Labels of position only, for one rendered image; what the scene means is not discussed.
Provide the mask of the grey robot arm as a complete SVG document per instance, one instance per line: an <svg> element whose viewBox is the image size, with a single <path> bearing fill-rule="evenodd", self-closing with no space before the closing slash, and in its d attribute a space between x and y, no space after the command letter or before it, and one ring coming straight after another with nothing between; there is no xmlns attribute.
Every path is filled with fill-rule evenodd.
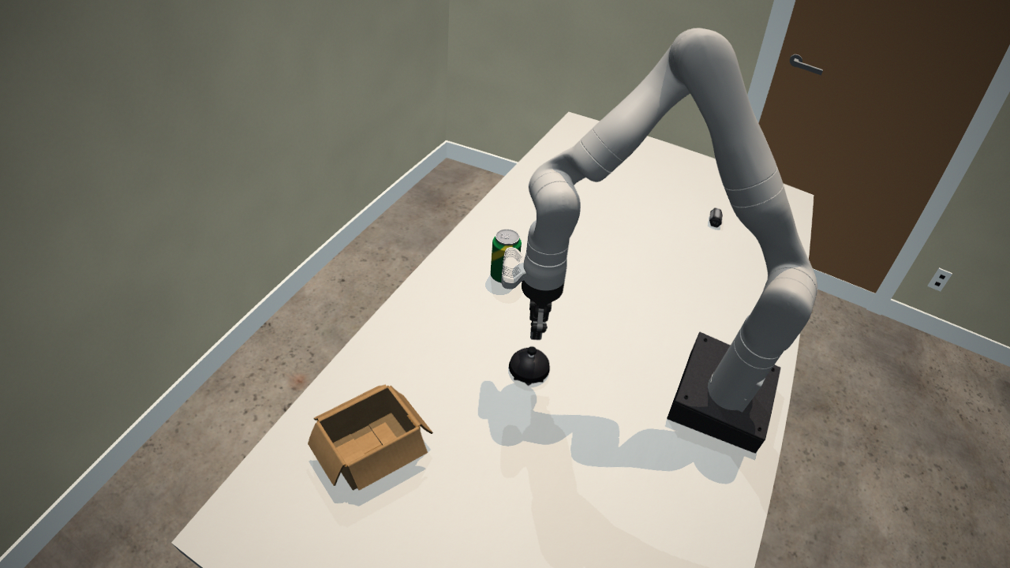
<svg viewBox="0 0 1010 568"><path fill-rule="evenodd" d="M537 168L528 182L537 220L528 230L526 256L505 249L501 283L505 289L524 280L540 290L562 286L581 210L574 185L608 177L689 94L708 126L730 205L758 238L767 264L760 300L708 383L710 397L722 409L743 412L810 319L817 279L748 101L735 50L714 30L692 28L678 35L634 92L583 139Z"/></svg>

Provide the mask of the green drink can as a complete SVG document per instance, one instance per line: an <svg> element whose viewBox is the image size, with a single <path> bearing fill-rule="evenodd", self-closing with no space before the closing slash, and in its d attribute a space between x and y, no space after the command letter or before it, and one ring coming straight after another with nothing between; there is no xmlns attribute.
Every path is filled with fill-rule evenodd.
<svg viewBox="0 0 1010 568"><path fill-rule="evenodd" d="M505 249L513 247L521 252L521 240L517 231L514 230L501 230L497 231L496 235L493 238L493 249L492 249L492 261L491 261L491 276L496 282L501 283L502 270L503 270L503 256Z"/></svg>

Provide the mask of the open brown cardboard box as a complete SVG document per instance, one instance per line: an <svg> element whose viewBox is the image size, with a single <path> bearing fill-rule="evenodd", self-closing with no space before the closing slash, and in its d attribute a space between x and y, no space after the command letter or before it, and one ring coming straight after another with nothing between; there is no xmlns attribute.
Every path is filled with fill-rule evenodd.
<svg viewBox="0 0 1010 568"><path fill-rule="evenodd" d="M427 454L420 427L429 434L432 429L393 386L378 387L314 417L308 446L333 486L342 471L351 490L360 491Z"/></svg>

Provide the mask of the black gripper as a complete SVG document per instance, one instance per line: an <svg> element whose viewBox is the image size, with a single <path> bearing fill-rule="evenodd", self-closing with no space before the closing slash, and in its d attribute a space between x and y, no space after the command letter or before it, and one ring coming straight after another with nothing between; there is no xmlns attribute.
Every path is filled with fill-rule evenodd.
<svg viewBox="0 0 1010 568"><path fill-rule="evenodd" d="M552 302L560 298L563 293L565 282L558 289L540 290L528 286L526 281L521 282L522 292L530 299L529 319L533 321L530 326L530 339L542 339L542 332L546 332L546 321L552 310ZM541 338L540 338L541 337Z"/></svg>

